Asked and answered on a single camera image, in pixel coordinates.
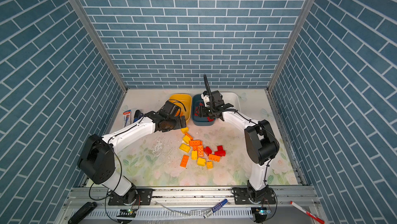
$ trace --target brick wall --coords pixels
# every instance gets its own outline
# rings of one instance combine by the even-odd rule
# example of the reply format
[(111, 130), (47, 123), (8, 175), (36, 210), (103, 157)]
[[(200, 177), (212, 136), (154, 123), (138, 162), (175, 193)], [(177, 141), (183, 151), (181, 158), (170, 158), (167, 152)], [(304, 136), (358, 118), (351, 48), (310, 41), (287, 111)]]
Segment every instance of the brick wall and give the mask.
[(0, 0), (0, 223), (55, 220), (120, 96), (67, 0)]
[(81, 0), (130, 88), (264, 88), (304, 0)]
[(315, 0), (274, 96), (330, 223), (397, 223), (397, 0)]

